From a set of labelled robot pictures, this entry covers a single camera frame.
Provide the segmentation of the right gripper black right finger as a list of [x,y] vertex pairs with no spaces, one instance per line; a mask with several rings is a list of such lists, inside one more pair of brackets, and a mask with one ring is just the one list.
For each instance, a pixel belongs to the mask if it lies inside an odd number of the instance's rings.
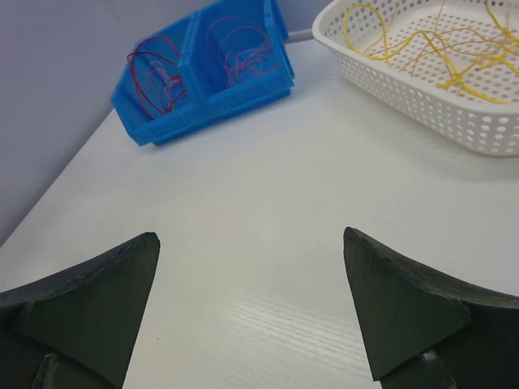
[[344,261],[371,376],[383,388],[516,388],[518,298],[405,257],[358,229]]

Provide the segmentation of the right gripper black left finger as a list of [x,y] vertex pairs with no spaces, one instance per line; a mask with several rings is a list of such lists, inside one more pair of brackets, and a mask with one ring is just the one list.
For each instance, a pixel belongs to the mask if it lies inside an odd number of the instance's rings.
[[157,270],[142,233],[1,294],[3,388],[121,388]]

